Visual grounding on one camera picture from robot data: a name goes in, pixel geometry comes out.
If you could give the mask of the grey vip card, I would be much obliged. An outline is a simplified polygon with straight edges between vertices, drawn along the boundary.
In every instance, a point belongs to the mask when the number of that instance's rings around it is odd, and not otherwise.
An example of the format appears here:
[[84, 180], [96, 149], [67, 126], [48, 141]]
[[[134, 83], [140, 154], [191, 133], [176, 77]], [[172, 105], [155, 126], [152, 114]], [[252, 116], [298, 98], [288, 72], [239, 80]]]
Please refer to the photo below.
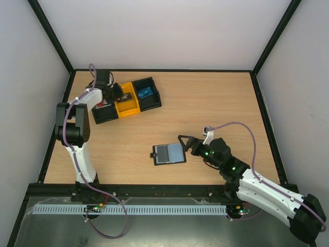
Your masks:
[[133, 99], [132, 94], [130, 92], [128, 92], [128, 93], [124, 93], [118, 101], [126, 102], [126, 101], [130, 101], [132, 99]]

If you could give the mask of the yellow bin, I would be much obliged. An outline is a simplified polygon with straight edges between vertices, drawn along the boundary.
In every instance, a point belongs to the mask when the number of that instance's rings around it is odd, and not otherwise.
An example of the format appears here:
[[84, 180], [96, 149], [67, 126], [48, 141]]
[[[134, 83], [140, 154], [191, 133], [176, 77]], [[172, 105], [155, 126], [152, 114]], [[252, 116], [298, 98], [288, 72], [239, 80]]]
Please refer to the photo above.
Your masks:
[[120, 84], [123, 93], [130, 92], [133, 99], [126, 102], [115, 101], [115, 108], [119, 118], [131, 116], [141, 112], [137, 94], [132, 82]]

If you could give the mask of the black bin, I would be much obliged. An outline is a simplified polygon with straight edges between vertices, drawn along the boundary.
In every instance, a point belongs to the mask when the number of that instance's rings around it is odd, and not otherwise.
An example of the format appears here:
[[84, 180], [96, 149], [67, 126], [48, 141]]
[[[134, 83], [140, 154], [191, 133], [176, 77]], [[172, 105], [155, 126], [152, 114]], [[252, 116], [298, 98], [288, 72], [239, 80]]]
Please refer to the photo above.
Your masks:
[[132, 82], [142, 112], [162, 106], [159, 91], [152, 77]]
[[102, 89], [89, 90], [85, 97], [87, 110], [91, 111], [96, 124], [101, 124], [118, 118], [114, 102], [107, 102], [108, 105], [97, 108], [96, 104], [103, 101]]

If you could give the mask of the black card holder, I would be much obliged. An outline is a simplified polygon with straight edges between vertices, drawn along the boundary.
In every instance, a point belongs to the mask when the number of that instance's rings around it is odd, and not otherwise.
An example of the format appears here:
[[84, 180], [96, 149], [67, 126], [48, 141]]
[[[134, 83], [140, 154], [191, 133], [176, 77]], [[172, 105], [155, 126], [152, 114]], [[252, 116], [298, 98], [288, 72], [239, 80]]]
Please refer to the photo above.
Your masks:
[[150, 153], [154, 165], [180, 164], [186, 163], [186, 154], [180, 143], [155, 145]]

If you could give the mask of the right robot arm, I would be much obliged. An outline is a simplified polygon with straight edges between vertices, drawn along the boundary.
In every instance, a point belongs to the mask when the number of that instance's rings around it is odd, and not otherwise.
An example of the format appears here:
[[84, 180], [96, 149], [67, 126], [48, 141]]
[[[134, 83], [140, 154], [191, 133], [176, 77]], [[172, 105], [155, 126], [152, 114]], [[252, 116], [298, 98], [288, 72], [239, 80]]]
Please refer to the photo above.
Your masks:
[[326, 215], [315, 196], [303, 196], [284, 188], [231, 154], [222, 138], [205, 140], [193, 136], [178, 136], [184, 151], [201, 157], [219, 170], [226, 181], [224, 195], [231, 202], [240, 199], [271, 214], [289, 227], [300, 241], [313, 244], [326, 231]]

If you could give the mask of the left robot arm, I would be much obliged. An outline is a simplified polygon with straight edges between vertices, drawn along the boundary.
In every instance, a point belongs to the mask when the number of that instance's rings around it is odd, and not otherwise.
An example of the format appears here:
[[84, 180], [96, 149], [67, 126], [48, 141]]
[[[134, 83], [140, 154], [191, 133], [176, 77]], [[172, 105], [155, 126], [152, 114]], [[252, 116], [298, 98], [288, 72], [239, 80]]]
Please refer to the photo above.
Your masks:
[[88, 148], [90, 138], [89, 112], [97, 104], [113, 103], [123, 95], [119, 84], [114, 82], [112, 72], [91, 72], [92, 82], [82, 95], [67, 103], [58, 103], [56, 108], [56, 139], [68, 151], [76, 172], [76, 182], [91, 184], [97, 179]]

